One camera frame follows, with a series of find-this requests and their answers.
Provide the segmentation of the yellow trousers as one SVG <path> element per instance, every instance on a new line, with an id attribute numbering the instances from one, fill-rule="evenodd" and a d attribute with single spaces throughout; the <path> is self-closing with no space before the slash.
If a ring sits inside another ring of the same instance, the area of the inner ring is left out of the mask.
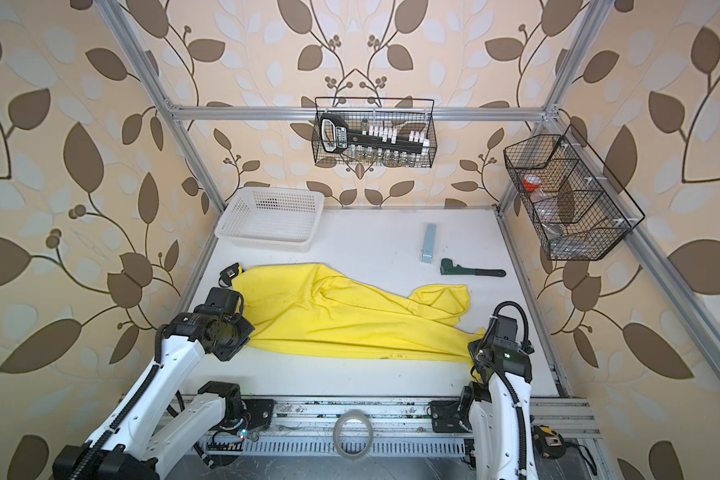
<path id="1" fill-rule="evenodd" d="M 232 281 L 253 325 L 250 346 L 297 356 L 468 363 L 480 339 L 458 329 L 464 285 L 425 285 L 399 296 L 322 264 L 271 265 Z"/>

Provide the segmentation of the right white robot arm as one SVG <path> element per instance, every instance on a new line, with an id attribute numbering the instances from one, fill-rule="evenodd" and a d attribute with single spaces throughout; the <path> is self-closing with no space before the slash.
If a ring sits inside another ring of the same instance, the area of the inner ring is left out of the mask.
<path id="1" fill-rule="evenodd" d="M 471 375 L 461 426 L 473 435 L 478 479 L 536 479 L 530 414 L 529 322 L 514 301 L 499 303 L 482 338 L 468 344 Z"/>

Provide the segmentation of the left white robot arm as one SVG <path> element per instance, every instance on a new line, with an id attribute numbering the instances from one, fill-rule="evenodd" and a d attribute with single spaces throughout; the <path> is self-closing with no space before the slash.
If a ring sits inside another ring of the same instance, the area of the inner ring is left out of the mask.
<path id="1" fill-rule="evenodd" d="M 225 362 L 248 343 L 254 327 L 243 313 L 239 292 L 214 287 L 204 303 L 161 326 L 153 360 L 82 445 L 62 449 L 54 478 L 162 479 L 211 428 L 247 428 L 251 416 L 238 385 L 221 381 L 207 382 L 167 425 L 159 424 L 204 357 Z"/>

